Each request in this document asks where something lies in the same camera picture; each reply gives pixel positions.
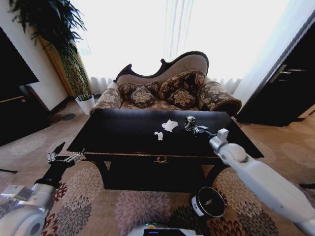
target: table leg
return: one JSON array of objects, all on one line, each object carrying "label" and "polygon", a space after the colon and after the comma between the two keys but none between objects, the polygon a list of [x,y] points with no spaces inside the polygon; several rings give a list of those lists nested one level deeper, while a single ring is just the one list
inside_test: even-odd
[{"label": "table leg", "polygon": [[223,163],[214,165],[206,177],[205,186],[212,187],[216,177],[220,174],[221,171],[223,171],[224,169],[228,167],[230,166],[225,165]]},{"label": "table leg", "polygon": [[90,161],[96,165],[96,167],[98,168],[98,170],[100,172],[100,175],[102,176],[103,184],[105,187],[105,180],[108,176],[108,169],[107,169],[107,166],[105,165],[104,161],[102,161],[102,160],[87,160],[87,161]]}]

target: white paper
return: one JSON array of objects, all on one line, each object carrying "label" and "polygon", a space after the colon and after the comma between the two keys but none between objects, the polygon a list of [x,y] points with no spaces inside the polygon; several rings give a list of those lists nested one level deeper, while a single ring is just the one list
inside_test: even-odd
[{"label": "white paper", "polygon": [[178,123],[176,121],[171,121],[170,119],[167,121],[167,123],[163,123],[162,127],[169,132],[172,132],[172,130],[177,127]]},{"label": "white paper", "polygon": [[162,141],[163,140],[163,133],[162,132],[155,132],[154,135],[157,135],[157,139],[159,141]]}]

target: sofa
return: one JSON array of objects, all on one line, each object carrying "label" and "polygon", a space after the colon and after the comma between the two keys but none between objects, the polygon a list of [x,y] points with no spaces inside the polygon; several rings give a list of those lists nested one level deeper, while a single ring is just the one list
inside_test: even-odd
[{"label": "sofa", "polygon": [[161,60],[153,75],[135,73],[129,64],[104,91],[97,109],[224,111],[234,116],[242,103],[207,77],[209,61],[202,52],[187,52],[172,62]]}]

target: white planter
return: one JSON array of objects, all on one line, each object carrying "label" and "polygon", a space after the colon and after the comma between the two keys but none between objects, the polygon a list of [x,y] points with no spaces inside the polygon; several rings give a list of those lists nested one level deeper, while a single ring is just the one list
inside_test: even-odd
[{"label": "white planter", "polygon": [[82,102],[79,101],[77,97],[75,98],[75,100],[77,101],[77,103],[79,104],[81,109],[84,111],[84,114],[89,115],[90,114],[90,109],[95,104],[94,96],[92,95],[92,97],[89,100],[82,101]]}]

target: floor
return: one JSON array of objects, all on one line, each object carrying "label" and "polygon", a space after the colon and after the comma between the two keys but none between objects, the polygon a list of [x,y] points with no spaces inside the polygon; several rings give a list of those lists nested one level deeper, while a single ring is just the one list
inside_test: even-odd
[{"label": "floor", "polygon": [[[74,101],[59,112],[68,113],[76,114],[75,118],[0,147],[0,168],[18,171],[0,172],[0,191],[9,184],[32,187],[44,175],[49,167],[47,153],[62,142],[67,147],[89,118]],[[239,126],[265,155],[263,162],[294,184],[315,182],[315,115],[288,127]],[[42,235],[125,236],[134,226],[150,221],[169,222],[205,236],[303,235],[291,222],[269,210],[231,168],[218,176],[214,187],[224,196],[227,210],[220,219],[205,220],[191,211],[189,194],[105,190],[96,167],[80,162],[64,174]],[[315,196],[311,190],[307,194]],[[14,201],[1,198],[0,218],[17,207]]]}]

